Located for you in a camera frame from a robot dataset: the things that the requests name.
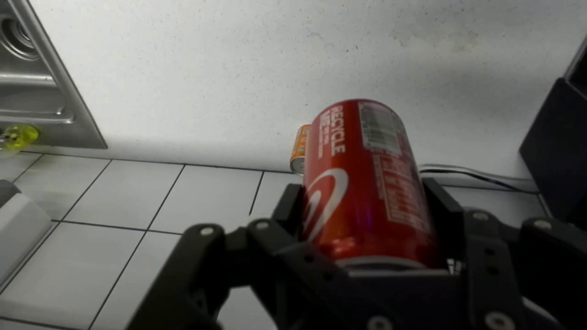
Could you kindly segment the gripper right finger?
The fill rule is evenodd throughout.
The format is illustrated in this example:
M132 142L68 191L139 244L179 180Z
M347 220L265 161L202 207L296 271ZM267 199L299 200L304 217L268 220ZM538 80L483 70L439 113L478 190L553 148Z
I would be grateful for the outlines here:
M587 234L556 219L511 227L423 178L439 249L463 263L470 330L587 330Z

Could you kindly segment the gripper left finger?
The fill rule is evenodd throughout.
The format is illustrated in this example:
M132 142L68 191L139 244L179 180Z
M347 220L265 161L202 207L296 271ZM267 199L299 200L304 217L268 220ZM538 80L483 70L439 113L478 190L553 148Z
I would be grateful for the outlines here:
M225 330L218 315L237 287L254 292L277 330L349 330L323 294L336 271L298 239L303 192L288 184L269 218L231 233L186 230L125 330Z

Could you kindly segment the red drink can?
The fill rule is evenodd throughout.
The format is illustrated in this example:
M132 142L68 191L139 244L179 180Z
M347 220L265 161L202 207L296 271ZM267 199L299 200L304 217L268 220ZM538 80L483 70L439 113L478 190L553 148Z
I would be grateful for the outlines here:
M369 99L328 106L310 126L300 237L346 269L443 264L405 127Z

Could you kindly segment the small orange can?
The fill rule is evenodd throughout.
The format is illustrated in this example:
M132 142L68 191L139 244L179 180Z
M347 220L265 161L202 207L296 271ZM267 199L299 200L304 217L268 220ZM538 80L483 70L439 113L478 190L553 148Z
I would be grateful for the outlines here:
M305 149L311 125L302 125L296 132L289 161L292 173L303 176L305 173Z

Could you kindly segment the black appliance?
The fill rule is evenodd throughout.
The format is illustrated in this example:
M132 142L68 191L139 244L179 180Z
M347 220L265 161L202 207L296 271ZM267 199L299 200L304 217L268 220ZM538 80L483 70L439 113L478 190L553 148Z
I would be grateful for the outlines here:
M550 214L587 231L587 34L519 152Z

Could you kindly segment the white plastic object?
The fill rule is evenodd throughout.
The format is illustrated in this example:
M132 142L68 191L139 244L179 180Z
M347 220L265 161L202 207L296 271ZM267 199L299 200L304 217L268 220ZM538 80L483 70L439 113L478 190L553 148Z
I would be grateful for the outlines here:
M35 201L0 179L0 286L50 229L50 222Z

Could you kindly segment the yellow translucent plastic object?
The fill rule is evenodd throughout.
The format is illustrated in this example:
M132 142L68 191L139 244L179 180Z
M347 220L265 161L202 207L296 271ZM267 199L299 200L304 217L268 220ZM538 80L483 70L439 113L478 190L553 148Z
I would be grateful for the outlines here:
M0 133L0 151L20 152L39 138L38 130L27 124L8 126Z

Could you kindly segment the steel sink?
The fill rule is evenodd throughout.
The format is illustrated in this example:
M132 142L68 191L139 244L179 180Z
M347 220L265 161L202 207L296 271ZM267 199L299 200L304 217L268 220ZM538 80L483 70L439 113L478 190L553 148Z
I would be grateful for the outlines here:
M29 0L0 0L0 129L31 125L36 145L106 149Z

